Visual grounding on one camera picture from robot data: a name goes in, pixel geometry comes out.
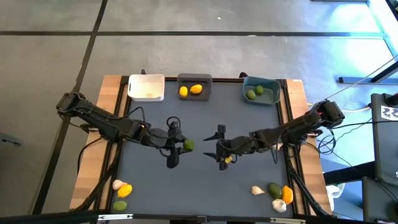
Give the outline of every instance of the garlic bulb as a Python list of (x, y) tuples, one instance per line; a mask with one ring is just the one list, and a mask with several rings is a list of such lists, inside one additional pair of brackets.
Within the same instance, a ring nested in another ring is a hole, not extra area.
[(275, 199), (272, 206), (279, 213), (286, 212), (286, 203), (282, 199)]
[(112, 183), (112, 188), (113, 190), (119, 190), (123, 185), (126, 185), (127, 183), (121, 181), (121, 180), (114, 180)]
[(261, 188), (259, 188), (258, 186), (253, 186), (251, 187), (251, 193), (253, 195), (259, 195), (259, 194), (264, 194), (265, 191), (263, 191)]

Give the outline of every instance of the concrete floor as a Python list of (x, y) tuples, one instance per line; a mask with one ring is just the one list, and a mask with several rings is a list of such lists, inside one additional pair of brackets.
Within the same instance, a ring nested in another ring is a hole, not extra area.
[[(0, 30), (92, 30), (100, 4), (3, 0)], [(379, 32), (365, 4), (309, 0), (109, 0), (100, 30)], [(21, 147), (0, 144), (0, 216), (29, 213), (60, 124), (55, 105), (72, 89), (87, 43), (88, 37), (0, 36), (0, 132), (24, 141)], [(377, 38), (97, 37), (81, 92), (95, 102), (104, 75), (130, 75), (142, 68), (168, 76), (237, 77), (245, 71), (302, 79), (307, 100), (315, 102), (345, 87), (335, 82), (337, 77), (363, 77), (390, 58)], [(331, 100), (353, 110), (369, 103), (371, 93), (396, 90), (356, 86)], [(346, 116), (346, 124), (370, 118), (369, 111)], [(371, 161), (371, 136), (371, 126), (363, 126), (341, 139), (335, 152), (352, 164)], [(83, 131), (69, 128), (44, 212), (68, 210), (85, 142)]]

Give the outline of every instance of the sticker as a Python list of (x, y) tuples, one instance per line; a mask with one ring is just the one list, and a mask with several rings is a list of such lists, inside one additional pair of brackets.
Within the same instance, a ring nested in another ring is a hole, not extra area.
[(398, 121), (398, 108), (381, 106), (381, 118), (389, 121)]

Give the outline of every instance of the blue bowl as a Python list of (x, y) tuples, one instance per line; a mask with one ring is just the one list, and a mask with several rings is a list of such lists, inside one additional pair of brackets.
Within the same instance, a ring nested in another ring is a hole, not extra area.
[[(254, 100), (249, 100), (246, 93), (249, 90), (255, 90), (256, 86), (262, 86), (264, 92), (261, 95), (256, 94)], [(246, 103), (252, 103), (256, 105), (273, 105), (278, 103), (280, 100), (280, 84), (275, 80), (269, 80), (266, 78), (258, 77), (246, 77), (243, 81), (243, 101)]]

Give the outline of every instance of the wooden board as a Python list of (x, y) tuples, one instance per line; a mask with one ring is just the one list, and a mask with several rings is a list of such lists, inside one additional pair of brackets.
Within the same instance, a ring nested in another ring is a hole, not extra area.
[[(120, 75), (106, 75), (104, 77), (97, 101), (97, 106), (113, 113), (116, 104), (116, 98), (118, 96), (120, 81)], [(290, 104), (292, 107), (292, 114), (293, 117), (296, 118), (308, 111), (303, 83), (301, 82), (301, 80), (287, 80), (287, 85), (289, 90)], [(121, 109), (119, 114), (120, 116), (125, 107), (124, 103), (126, 102), (127, 97), (126, 90), (127, 89), (123, 91)], [(284, 115), (284, 121), (287, 121), (287, 112), (284, 106), (285, 102), (283, 100), (283, 95), (281, 96), (281, 98), (282, 114)], [(91, 142), (98, 137), (98, 133), (90, 133), (87, 142)], [(315, 140), (309, 139), (308, 142), (314, 144)], [(100, 141), (98, 144), (95, 144), (94, 146), (86, 149), (81, 162), (80, 172), (76, 180), (75, 190), (73, 192), (70, 208), (76, 208), (77, 206), (79, 206), (97, 184), (100, 177), (105, 148), (106, 142)], [(315, 200), (317, 200), (317, 202), (323, 207), (323, 209), (328, 213), (331, 213), (318, 152), (312, 149), (310, 146), (304, 145), (302, 146), (300, 156), (302, 160), (304, 179), (307, 188), (314, 196)], [(103, 194), (101, 196), (101, 203), (99, 206), (100, 208), (105, 208), (105, 201), (107, 197), (106, 193), (108, 189), (109, 183), (106, 184), (106, 186), (104, 187)], [(297, 196), (296, 200), (298, 201), (298, 211), (299, 213), (303, 213), (301, 194), (297, 186), (295, 188), (295, 194)]]

